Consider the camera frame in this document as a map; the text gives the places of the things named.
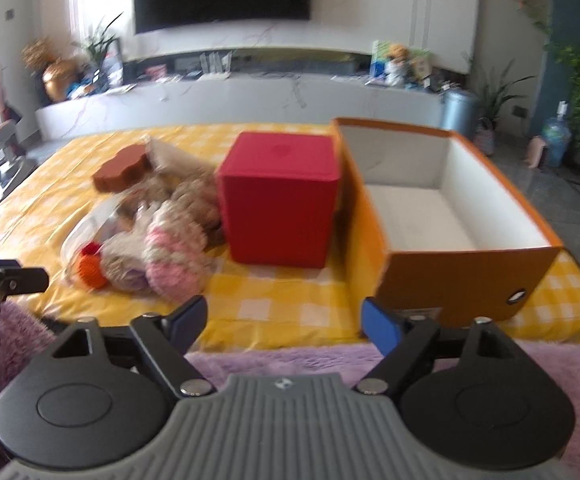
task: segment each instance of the logo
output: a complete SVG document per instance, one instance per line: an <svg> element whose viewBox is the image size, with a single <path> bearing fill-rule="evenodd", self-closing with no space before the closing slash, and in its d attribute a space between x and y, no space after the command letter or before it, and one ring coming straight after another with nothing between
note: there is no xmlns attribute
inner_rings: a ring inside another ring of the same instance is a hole
<svg viewBox="0 0 580 480"><path fill-rule="evenodd" d="M290 388L292 388L294 386L294 383L289 380L287 377L283 377L281 379L277 379L275 381L275 386L277 388L279 388L279 390L289 390Z"/></svg>

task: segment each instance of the white label sticker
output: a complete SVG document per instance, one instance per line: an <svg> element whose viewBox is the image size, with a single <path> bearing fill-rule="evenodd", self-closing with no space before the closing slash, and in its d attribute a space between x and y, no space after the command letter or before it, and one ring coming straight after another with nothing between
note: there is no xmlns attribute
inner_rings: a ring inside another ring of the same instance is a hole
<svg viewBox="0 0 580 480"><path fill-rule="evenodd" d="M436 319L443 309L440 306L434 308L410 308L408 310L397 310L397 313L403 317L425 316L430 319Z"/></svg>

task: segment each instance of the red cube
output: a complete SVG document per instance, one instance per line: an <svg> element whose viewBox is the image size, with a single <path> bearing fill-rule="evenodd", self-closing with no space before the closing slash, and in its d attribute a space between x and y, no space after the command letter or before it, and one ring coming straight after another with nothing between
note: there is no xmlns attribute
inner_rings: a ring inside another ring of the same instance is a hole
<svg viewBox="0 0 580 480"><path fill-rule="evenodd" d="M235 261L325 266L340 179L330 137L243 132L217 175Z"/></svg>

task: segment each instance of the gray tile floor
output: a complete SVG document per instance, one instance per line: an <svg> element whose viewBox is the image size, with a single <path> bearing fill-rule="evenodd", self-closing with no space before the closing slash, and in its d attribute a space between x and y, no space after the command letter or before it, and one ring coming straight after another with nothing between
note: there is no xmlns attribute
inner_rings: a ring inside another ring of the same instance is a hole
<svg viewBox="0 0 580 480"><path fill-rule="evenodd" d="M46 142L29 151L39 163L68 141ZM525 150L509 144L496 147L492 161L550 222L580 264L580 174L569 170L530 170Z"/></svg>

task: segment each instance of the orange shoebox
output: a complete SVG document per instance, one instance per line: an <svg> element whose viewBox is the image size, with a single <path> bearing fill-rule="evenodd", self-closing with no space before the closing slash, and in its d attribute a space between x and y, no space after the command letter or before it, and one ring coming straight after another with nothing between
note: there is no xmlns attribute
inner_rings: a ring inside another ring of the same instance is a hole
<svg viewBox="0 0 580 480"><path fill-rule="evenodd" d="M349 118L333 129L351 304L374 296L453 327L516 314L563 247L521 192L454 132Z"/></svg>

